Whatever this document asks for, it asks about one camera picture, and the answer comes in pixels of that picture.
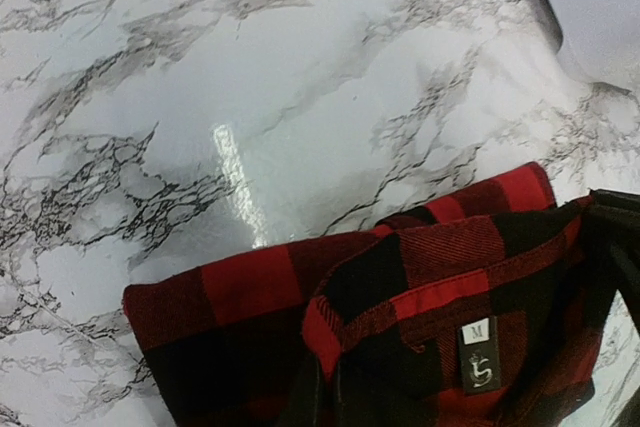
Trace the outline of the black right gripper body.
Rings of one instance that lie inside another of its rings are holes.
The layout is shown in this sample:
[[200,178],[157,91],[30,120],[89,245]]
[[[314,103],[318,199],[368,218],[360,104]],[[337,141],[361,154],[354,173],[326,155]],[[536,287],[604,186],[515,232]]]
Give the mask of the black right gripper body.
[[639,196],[592,190],[582,214],[582,243],[588,256],[620,292],[639,325]]

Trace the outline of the red black plaid shirt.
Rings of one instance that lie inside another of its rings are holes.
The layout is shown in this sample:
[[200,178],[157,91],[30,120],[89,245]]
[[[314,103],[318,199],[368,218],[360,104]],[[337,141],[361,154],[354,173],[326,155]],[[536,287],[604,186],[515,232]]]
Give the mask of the red black plaid shirt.
[[276,426],[302,363],[371,385],[379,426],[556,426],[591,393],[601,337],[577,244],[588,198],[558,205],[529,163],[374,228],[264,248],[123,304],[180,426]]

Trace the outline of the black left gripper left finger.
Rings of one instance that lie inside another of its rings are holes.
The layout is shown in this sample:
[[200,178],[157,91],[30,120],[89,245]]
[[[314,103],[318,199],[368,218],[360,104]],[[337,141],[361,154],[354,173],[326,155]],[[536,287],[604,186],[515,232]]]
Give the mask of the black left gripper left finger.
[[317,427],[321,421],[325,379],[318,359],[308,354],[284,409],[285,426]]

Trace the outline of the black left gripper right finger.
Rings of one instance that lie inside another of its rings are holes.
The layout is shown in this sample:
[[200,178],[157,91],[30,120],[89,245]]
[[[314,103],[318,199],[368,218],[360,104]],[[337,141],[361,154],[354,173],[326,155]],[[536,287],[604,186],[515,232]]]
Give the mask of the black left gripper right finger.
[[338,363],[333,378],[334,415],[337,426],[372,427],[380,420],[371,385],[346,361]]

